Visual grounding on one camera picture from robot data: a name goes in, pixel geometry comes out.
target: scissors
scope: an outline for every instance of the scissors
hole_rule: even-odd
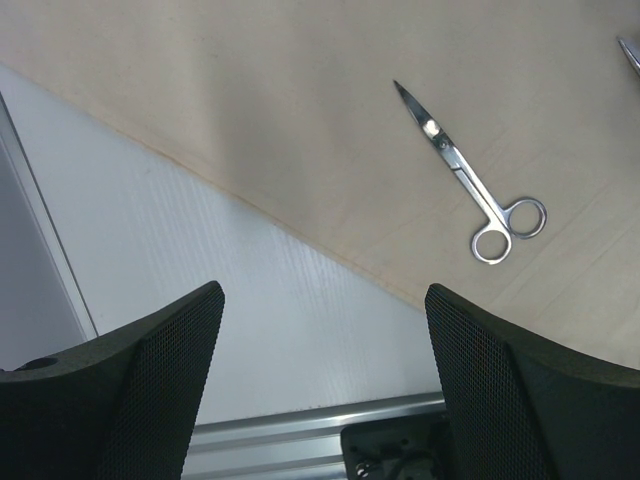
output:
[[[458,150],[449,138],[449,135],[446,134],[438,122],[435,121],[429,112],[427,112],[413,97],[413,95],[411,95],[402,85],[395,80],[393,83],[398,89],[398,92],[409,109],[409,112],[411,112],[411,116],[431,141],[431,145],[435,147],[453,174],[458,177],[460,183],[462,183],[464,188],[467,189],[467,192],[469,192],[489,219],[489,222],[478,230],[471,239],[471,251],[473,252],[473,256],[481,262],[489,265],[496,265],[507,258],[509,252],[511,252],[512,235],[516,238],[525,240],[538,235],[547,223],[547,209],[544,205],[535,198],[522,197],[516,200],[509,207],[502,208],[496,199],[493,198],[493,195],[489,193],[487,187],[484,186],[478,175],[476,175],[460,153],[460,150]],[[520,232],[511,226],[511,216],[519,206],[526,204],[533,205],[538,210],[538,223],[533,230]],[[483,257],[478,251],[478,241],[480,240],[480,237],[488,232],[498,232],[506,239],[506,247],[502,254],[493,258]]]

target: black mesh texture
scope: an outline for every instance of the black mesh texture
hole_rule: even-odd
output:
[[[478,327],[438,287],[429,289],[425,306],[463,478],[550,478],[508,347]]]
[[[180,478],[223,302],[209,293],[140,342],[94,478]]]

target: wooden surface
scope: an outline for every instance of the wooden surface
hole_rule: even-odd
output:
[[[198,424],[440,390],[424,310],[1,65],[0,91],[100,334],[222,284]]]
[[[2,61],[416,306],[438,281],[640,367],[634,0],[2,5]],[[547,206],[500,266],[392,78],[501,202]]]

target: scissor handle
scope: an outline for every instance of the scissor handle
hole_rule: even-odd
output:
[[[507,241],[507,245],[504,251],[502,252],[502,254],[493,258],[483,257],[480,251],[478,250],[478,241],[480,240],[480,237],[482,237],[482,235],[484,235],[485,233],[489,233],[489,232],[498,232]],[[476,257],[481,262],[486,263],[488,265],[496,265],[500,263],[502,260],[504,260],[505,258],[507,258],[507,256],[509,255],[509,252],[511,252],[511,246],[512,246],[511,235],[509,231],[506,229],[506,227],[502,225],[502,223],[500,223],[500,221],[497,218],[493,218],[489,220],[489,223],[487,223],[484,227],[478,230],[476,234],[473,236],[473,238],[471,239],[471,252],[473,253],[473,256]]]
[[[533,227],[532,230],[529,230],[528,232],[519,232],[513,228],[513,225],[511,225],[511,215],[513,215],[513,212],[516,210],[516,208],[525,204],[530,204],[536,207],[536,210],[538,210],[538,223],[536,224],[535,227]],[[547,209],[542,204],[542,202],[531,197],[519,198],[518,200],[513,202],[509,207],[505,208],[502,211],[502,214],[504,218],[504,224],[509,229],[509,232],[511,232],[511,234],[514,235],[515,237],[521,238],[523,240],[535,237],[537,234],[539,234],[542,231],[544,226],[547,224]]]

